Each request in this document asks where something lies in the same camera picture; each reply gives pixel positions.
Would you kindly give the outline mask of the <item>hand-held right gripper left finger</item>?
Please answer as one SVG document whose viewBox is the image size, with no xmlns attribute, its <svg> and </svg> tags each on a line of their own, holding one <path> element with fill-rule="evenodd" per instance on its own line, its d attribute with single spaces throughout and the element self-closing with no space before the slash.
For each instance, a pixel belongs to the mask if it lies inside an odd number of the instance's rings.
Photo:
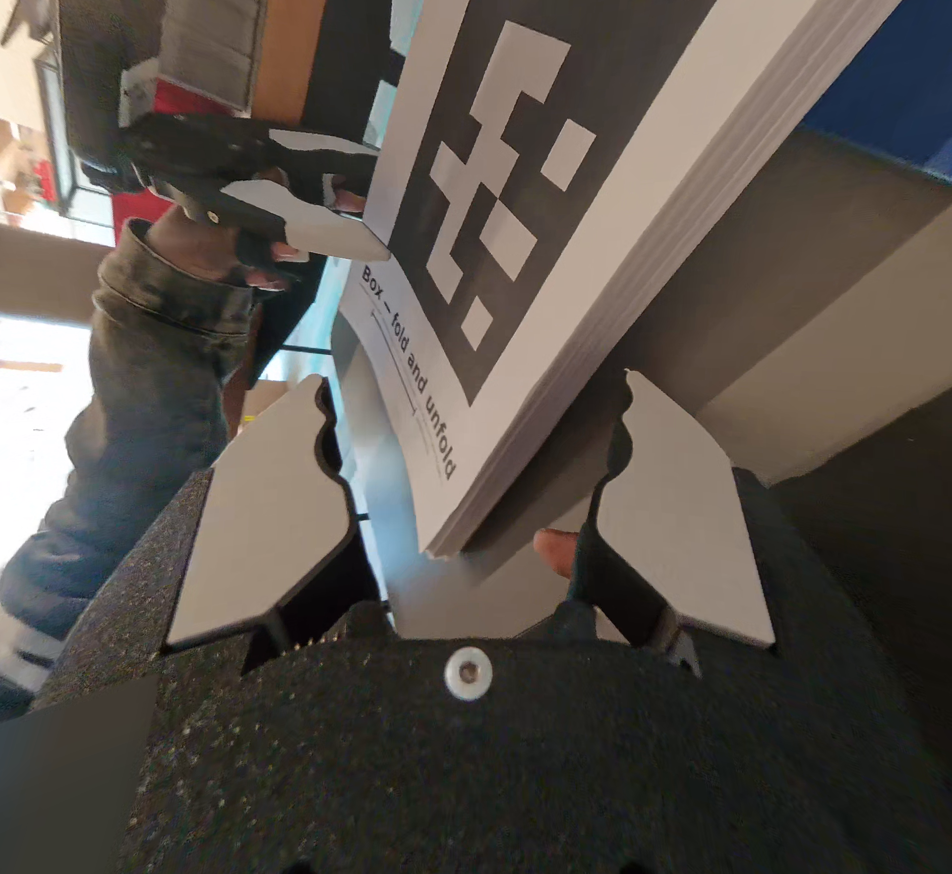
<svg viewBox="0 0 952 874">
<path fill-rule="evenodd" d="M 291 651 L 340 616 L 334 563 L 358 521 L 327 458 L 335 423 L 327 380 L 308 376 L 221 453 L 178 586 L 169 650 L 262 630 L 279 652 Z"/>
</svg>

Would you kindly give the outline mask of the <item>person's right hand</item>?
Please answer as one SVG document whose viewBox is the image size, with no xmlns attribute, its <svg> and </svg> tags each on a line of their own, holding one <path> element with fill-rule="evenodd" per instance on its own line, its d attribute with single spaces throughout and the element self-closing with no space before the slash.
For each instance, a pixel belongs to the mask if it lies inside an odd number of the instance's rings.
<svg viewBox="0 0 952 874">
<path fill-rule="evenodd" d="M 543 562 L 568 582 L 567 598 L 601 606 L 615 582 L 616 554 L 592 525 L 579 532 L 543 528 L 533 538 Z"/>
</svg>

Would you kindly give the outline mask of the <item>person's left hand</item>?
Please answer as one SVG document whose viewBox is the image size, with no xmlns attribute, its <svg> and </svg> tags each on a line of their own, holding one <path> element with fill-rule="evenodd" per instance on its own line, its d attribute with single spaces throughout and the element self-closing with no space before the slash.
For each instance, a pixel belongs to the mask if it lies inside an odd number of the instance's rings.
<svg viewBox="0 0 952 874">
<path fill-rule="evenodd" d="M 256 178 L 292 188 L 292 178 L 280 167 L 266 168 Z M 324 205 L 337 213 L 363 217 L 369 192 L 369 180 L 364 183 L 364 179 L 330 175 L 329 200 L 325 198 Z M 287 242 L 274 241 L 265 267 L 247 265 L 237 255 L 239 232 L 237 227 L 196 219 L 176 203 L 148 228 L 143 242 L 161 261 L 191 278 L 263 291 L 286 290 L 292 281 L 278 266 L 303 262 L 310 256 Z"/>
</svg>

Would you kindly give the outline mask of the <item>white paper stack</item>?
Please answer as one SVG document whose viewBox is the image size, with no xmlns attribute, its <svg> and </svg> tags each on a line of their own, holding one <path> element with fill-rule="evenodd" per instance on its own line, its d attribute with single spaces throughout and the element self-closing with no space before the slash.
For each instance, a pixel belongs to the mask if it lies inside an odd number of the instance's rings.
<svg viewBox="0 0 952 874">
<path fill-rule="evenodd" d="M 901 0 L 423 0 L 340 314 L 418 547 L 468 542 Z"/>
</svg>

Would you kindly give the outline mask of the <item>blue foam sheet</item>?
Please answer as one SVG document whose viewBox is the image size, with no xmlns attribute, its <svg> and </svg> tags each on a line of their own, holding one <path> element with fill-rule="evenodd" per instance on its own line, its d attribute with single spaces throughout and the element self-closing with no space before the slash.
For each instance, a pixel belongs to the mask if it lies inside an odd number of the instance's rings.
<svg viewBox="0 0 952 874">
<path fill-rule="evenodd" d="M 951 0 L 902 0 L 801 122 L 951 180 Z"/>
</svg>

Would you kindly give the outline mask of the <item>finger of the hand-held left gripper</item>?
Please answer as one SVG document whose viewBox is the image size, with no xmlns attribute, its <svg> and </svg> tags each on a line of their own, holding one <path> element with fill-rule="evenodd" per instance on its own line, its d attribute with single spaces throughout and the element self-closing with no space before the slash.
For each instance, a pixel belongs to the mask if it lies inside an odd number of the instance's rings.
<svg viewBox="0 0 952 874">
<path fill-rule="evenodd" d="M 284 242 L 294 249 L 359 262 L 390 258 L 390 250 L 362 220 L 305 202 L 276 182 L 240 180 L 220 193 L 256 214 L 278 220 Z"/>
<path fill-rule="evenodd" d="M 320 156 L 323 162 L 375 161 L 380 154 L 374 146 L 312 130 L 269 129 L 268 142 L 296 158 Z"/>
</svg>

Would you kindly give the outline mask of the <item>person's left forearm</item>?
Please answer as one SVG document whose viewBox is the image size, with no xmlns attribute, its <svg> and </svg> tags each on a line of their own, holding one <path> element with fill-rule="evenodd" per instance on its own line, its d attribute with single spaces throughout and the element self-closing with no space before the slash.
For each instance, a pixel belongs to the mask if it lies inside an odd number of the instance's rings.
<svg viewBox="0 0 952 874">
<path fill-rule="evenodd" d="M 126 222 L 99 269 L 92 397 L 63 496 L 2 571 L 2 694 L 38 693 L 65 638 L 185 481 L 224 448 L 223 389 L 256 304 L 234 234 L 175 206 Z"/>
</svg>

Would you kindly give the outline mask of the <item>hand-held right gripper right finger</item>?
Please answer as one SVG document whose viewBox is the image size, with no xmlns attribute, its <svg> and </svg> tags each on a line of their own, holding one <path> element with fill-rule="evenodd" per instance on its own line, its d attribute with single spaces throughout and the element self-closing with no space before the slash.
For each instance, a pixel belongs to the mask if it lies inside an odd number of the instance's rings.
<svg viewBox="0 0 952 874">
<path fill-rule="evenodd" d="M 776 641 L 731 463 L 642 374 L 613 434 L 587 519 L 587 602 L 634 646 L 684 630 L 766 649 Z"/>
</svg>

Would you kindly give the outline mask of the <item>wooden shelf board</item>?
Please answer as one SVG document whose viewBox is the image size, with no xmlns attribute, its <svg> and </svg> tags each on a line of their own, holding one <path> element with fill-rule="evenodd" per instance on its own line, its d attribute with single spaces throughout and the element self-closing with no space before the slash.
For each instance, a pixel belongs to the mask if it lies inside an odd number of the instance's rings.
<svg viewBox="0 0 952 874">
<path fill-rule="evenodd" d="M 266 0 L 251 116 L 296 126 L 302 119 L 327 0 Z"/>
</svg>

